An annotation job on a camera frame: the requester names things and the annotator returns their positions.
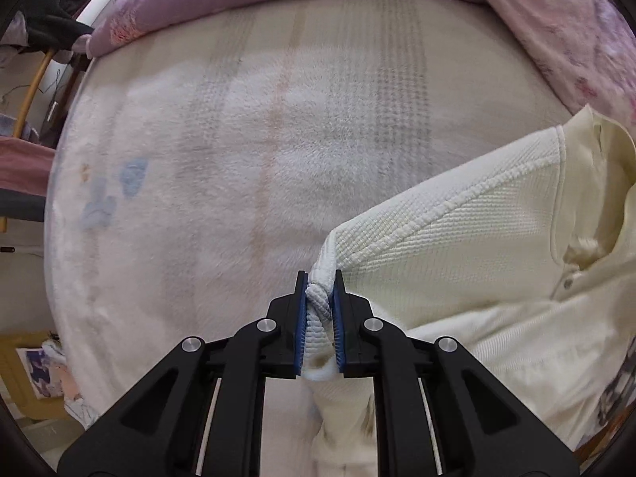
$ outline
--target white wall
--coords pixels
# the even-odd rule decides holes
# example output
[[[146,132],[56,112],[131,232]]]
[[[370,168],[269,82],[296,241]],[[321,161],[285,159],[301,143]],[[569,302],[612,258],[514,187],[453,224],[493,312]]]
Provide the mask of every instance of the white wall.
[[[84,23],[93,23],[94,18],[109,0],[92,0],[80,16]],[[44,54],[35,52],[17,56],[4,70],[0,70],[0,95],[18,85],[28,85]],[[51,63],[29,110],[28,120],[39,129],[48,106],[55,93],[55,77],[66,67]],[[12,91],[0,101],[0,112],[16,116],[27,92],[26,87]],[[43,245],[43,225],[23,221],[8,221],[7,233],[0,233],[0,246]],[[0,253],[0,334],[15,331],[37,331],[54,329],[53,318],[45,292],[43,259],[29,254]]]

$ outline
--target bed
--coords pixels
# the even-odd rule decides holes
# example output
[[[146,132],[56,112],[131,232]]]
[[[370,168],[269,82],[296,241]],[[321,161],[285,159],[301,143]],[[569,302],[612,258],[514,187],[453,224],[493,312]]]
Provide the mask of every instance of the bed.
[[[333,227],[570,113],[501,20],[456,0],[283,0],[94,62],[50,180],[48,294],[105,411],[180,339],[232,335]],[[262,475],[313,475],[319,417],[266,388]]]

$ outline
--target pink flower print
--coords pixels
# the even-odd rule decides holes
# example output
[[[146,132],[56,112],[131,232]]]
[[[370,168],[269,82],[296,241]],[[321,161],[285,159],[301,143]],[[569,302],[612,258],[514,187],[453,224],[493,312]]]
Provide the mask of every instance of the pink flower print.
[[[128,44],[145,34],[137,28],[135,14],[130,11],[114,16],[110,23],[110,30],[113,46]]]
[[[578,89],[586,98],[597,98],[599,96],[596,90],[589,86],[588,80],[585,77],[579,77],[578,79],[576,79],[574,87]]]

